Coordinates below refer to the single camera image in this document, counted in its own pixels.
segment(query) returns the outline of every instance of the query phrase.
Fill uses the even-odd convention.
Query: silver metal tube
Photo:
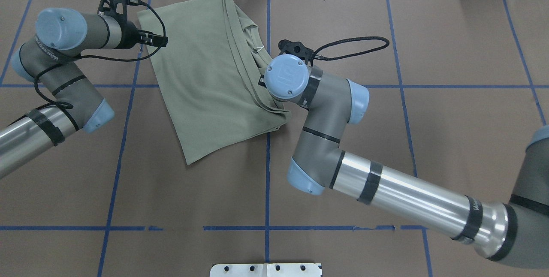
[[[74,134],[74,126],[57,107],[44,108],[40,112],[65,138]],[[52,147],[49,137],[28,117],[8,126],[0,132],[0,179]]]
[[[108,15],[102,15],[102,18],[109,28],[109,40],[103,48],[115,48],[120,44],[120,40],[122,40],[122,29],[120,28],[120,24],[118,24],[113,17],[109,17]]]
[[[345,153],[333,189],[358,199],[370,172],[370,160]],[[383,166],[371,205],[458,236],[469,215],[469,200],[437,185]]]
[[[480,229],[474,238],[475,251],[489,258],[496,254],[507,236],[509,217],[503,203],[483,203]]]
[[[387,166],[383,167],[372,205],[417,220],[451,238],[458,236],[469,216],[469,199]]]

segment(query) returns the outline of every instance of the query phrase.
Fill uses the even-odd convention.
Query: gray surface
[[[502,0],[390,0],[405,84],[527,84]]]
[[[0,16],[7,29],[1,40],[2,64],[28,0],[10,0],[12,15]],[[183,0],[152,0],[163,6]],[[235,0],[260,26],[267,43],[267,0]],[[502,0],[390,0],[402,80],[409,84],[527,85]],[[515,9],[508,2],[534,84],[547,84],[546,65],[525,46],[547,21],[535,4]],[[33,35],[36,15],[45,7],[94,12],[98,0],[33,0],[17,45]],[[271,0],[270,46],[280,39],[320,45],[356,35],[390,38],[386,0]],[[547,49],[543,32],[536,40]],[[326,51],[326,55],[350,48]],[[101,54],[134,58],[138,48]],[[422,54],[428,53],[429,59]],[[78,63],[94,84],[131,84],[135,63],[87,60]],[[370,89],[363,122],[348,126],[341,148],[413,173],[406,119],[392,47],[375,54],[322,62],[321,68]],[[541,66],[535,75],[535,66]],[[155,84],[148,61],[141,62],[138,84]],[[0,86],[0,125],[6,125],[42,101],[12,68]],[[401,230],[410,222],[349,199],[336,191],[320,197],[290,187],[286,171],[306,111],[295,105],[290,123],[269,139],[269,224],[271,226],[349,226],[344,230],[204,231],[203,226],[264,226],[266,222],[267,138],[261,136],[214,152],[192,166],[184,156],[158,88],[135,88],[126,141],[122,142],[131,88],[100,88],[116,112],[92,135],[79,132],[0,181],[0,275],[96,276],[104,228],[84,231],[14,231],[6,226],[100,226],[108,212],[120,148],[120,177],[103,276],[207,276],[214,263],[310,261],[323,264],[327,276],[546,276],[497,265],[478,257],[470,246],[427,230]],[[549,113],[546,88],[536,90]],[[532,91],[524,86],[473,89],[404,89],[418,177],[480,200],[507,201],[524,148],[541,121]],[[396,230],[356,230],[391,225]],[[163,231],[148,231],[149,226]]]
[[[544,0],[507,0],[513,26],[532,80],[536,85],[548,85],[547,40],[549,30],[549,5]]]

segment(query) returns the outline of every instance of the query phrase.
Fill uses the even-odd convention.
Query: blue tape line
[[[110,231],[144,231],[146,227],[144,226],[111,226]]]
[[[105,226],[0,226],[0,231],[104,231]]]
[[[267,53],[271,55],[271,0],[267,0]],[[271,133],[267,133],[267,152],[265,169],[265,263],[271,261],[269,226],[271,222]]]
[[[410,155],[412,156],[413,175],[417,177],[416,156],[413,151],[412,132],[410,131],[410,121],[408,120],[408,109],[406,108],[406,99],[404,97],[404,86],[402,82],[402,74],[400,71],[400,60],[398,60],[398,51],[396,50],[396,37],[395,37],[394,25],[392,22],[391,2],[390,0],[386,0],[386,1],[387,1],[387,13],[389,16],[389,25],[391,27],[392,48],[395,53],[398,85],[400,86],[400,99],[402,101],[402,109],[404,111],[404,123],[406,124],[406,134],[408,136],[408,147],[410,148]],[[423,247],[425,249],[425,259],[427,261],[427,270],[429,272],[429,277],[433,277],[433,270],[431,269],[431,255],[429,254],[429,242],[427,240],[427,234],[425,233],[425,230],[422,230],[422,232],[423,232]]]
[[[264,231],[266,226],[204,226],[204,231]]]
[[[515,40],[516,49],[518,50],[518,54],[520,55],[520,60],[522,61],[524,72],[526,72],[528,83],[530,84],[530,88],[532,89],[532,95],[534,96],[534,100],[536,102],[537,111],[540,114],[541,122],[543,123],[543,125],[547,125],[547,123],[545,122],[545,115],[543,115],[543,110],[541,109],[540,101],[537,99],[537,93],[536,93],[536,90],[534,89],[534,83],[532,82],[532,77],[530,76],[528,65],[526,64],[526,60],[524,59],[522,48],[520,47],[520,42],[518,41],[518,37],[516,36],[516,31],[514,29],[513,21],[509,13],[509,8],[507,7],[507,0],[503,0],[503,2],[504,2],[505,13],[507,14],[507,20],[509,21],[509,26],[511,28],[511,32],[513,33],[513,38]]]
[[[13,51],[15,50],[15,45],[17,44],[17,40],[19,39],[19,34],[21,33],[21,29],[23,28],[23,23],[25,23],[27,13],[29,13],[29,8],[31,7],[31,2],[32,1],[33,0],[27,1],[27,6],[25,7],[25,12],[23,12],[23,16],[21,17],[21,21],[19,22],[19,27],[17,27],[17,32],[15,33],[15,37],[13,38],[12,47],[9,49],[8,59],[6,60],[6,63],[4,64],[4,69],[2,70],[2,75],[0,75],[0,85],[2,85],[2,82],[4,82],[4,77],[6,76],[6,71],[8,70],[9,62],[12,58]]]
[[[204,226],[204,231],[367,231],[367,230],[395,230],[395,226],[376,226],[375,228],[361,228],[359,226]]]
[[[271,55],[271,0],[267,0],[267,53]]]
[[[270,226],[271,231],[370,231],[394,230],[394,226],[376,226],[375,228],[361,228],[359,226]]]
[[[422,229],[423,249],[425,250],[425,261],[427,261],[427,272],[429,277],[433,277],[433,267],[431,266],[431,252],[429,252],[429,242],[427,241],[427,230]]]
[[[139,54],[137,54],[137,58],[141,58],[141,55],[143,54],[143,45],[141,45],[139,49]],[[110,205],[109,205],[109,214],[107,216],[106,220],[106,230],[105,230],[105,236],[103,238],[103,247],[101,249],[101,257],[100,257],[100,263],[99,267],[97,269],[97,277],[101,277],[103,273],[103,265],[105,263],[105,255],[106,255],[106,248],[107,244],[109,242],[109,232],[110,232],[110,225],[112,222],[112,212],[114,211],[114,203],[116,200],[116,191],[118,189],[118,180],[120,179],[120,170],[122,168],[122,155],[124,154],[124,148],[126,147],[126,137],[128,134],[128,124],[130,121],[130,113],[132,111],[132,105],[133,105],[133,97],[135,95],[136,90],[136,84],[137,84],[137,76],[139,75],[139,65],[140,61],[138,60],[136,62],[136,68],[133,73],[133,81],[132,81],[132,90],[130,93],[130,101],[128,103],[128,110],[126,112],[126,120],[124,122],[124,131],[122,133],[122,143],[120,145],[120,152],[118,153],[118,163],[116,164],[116,174],[114,177],[114,183],[112,186],[112,194],[110,197]]]
[[[424,226],[405,225],[405,226],[400,226],[400,230],[428,230],[428,229]]]
[[[404,97],[404,86],[402,84],[402,74],[400,72],[400,60],[398,60],[398,51],[396,50],[395,29],[392,23],[391,2],[387,2],[387,12],[389,15],[389,26],[391,27],[392,49],[395,54],[396,74],[398,76],[398,85],[400,86],[400,100],[402,101],[402,109],[404,111],[404,124],[406,124],[406,134],[408,136],[408,148],[412,156],[413,175],[417,177],[416,156],[413,151],[412,132],[410,131],[410,121],[408,120],[408,109],[406,108],[406,99]]]
[[[369,89],[398,89],[398,84],[364,84]],[[2,84],[0,87],[6,88],[34,88],[33,84]],[[96,88],[106,89],[118,89],[118,88],[132,88],[132,84],[94,84]],[[405,89],[549,89],[549,85],[444,85],[444,84],[403,84]],[[159,88],[158,84],[136,84],[136,89],[141,88]]]
[[[271,133],[267,133],[267,164],[265,166],[265,263],[270,261],[270,234],[271,225]]]

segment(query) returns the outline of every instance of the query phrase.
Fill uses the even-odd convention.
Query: blue joint cap
[[[528,149],[530,145],[534,144],[535,142],[538,142],[547,138],[549,138],[549,125],[545,125],[537,129],[537,131],[534,133],[534,136],[532,137],[532,140],[530,141],[530,144],[528,144],[526,149]]]
[[[47,8],[36,21],[36,35],[49,47],[70,50],[82,44],[88,34],[88,23],[80,12],[69,8]]]
[[[25,67],[23,67],[23,64],[21,62],[21,47],[19,47],[19,50],[17,50],[17,52],[15,52],[12,55],[12,59],[11,59],[12,68],[23,79],[29,82],[34,82],[34,78],[27,72],[27,70],[25,70]]]
[[[290,169],[288,170],[288,182],[295,188],[309,193],[311,195],[319,196],[322,194],[324,187],[315,182],[310,176],[305,173],[304,170],[298,166],[294,158],[290,161]]]
[[[351,88],[351,117],[349,118],[349,124],[358,124],[366,109],[368,109],[368,103],[370,101],[370,92],[362,85],[359,85],[349,79],[349,87]]]
[[[111,119],[114,118],[114,111],[110,107],[106,100],[100,103],[100,106],[97,107],[94,114],[90,117],[90,120],[84,125],[84,131],[88,134],[96,131],[101,128],[104,124],[108,123]]]
[[[277,99],[297,97],[307,87],[307,65],[294,55],[277,56],[265,71],[265,86]]]

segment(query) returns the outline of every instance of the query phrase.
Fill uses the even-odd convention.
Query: metal bracket
[[[298,58],[301,58],[306,63],[312,60],[312,54],[314,53],[312,49],[306,47],[301,42],[292,42],[286,39],[278,42],[278,49],[280,50],[279,55],[292,54],[294,56],[297,56]]]
[[[214,265],[210,277],[322,277],[317,263]]]

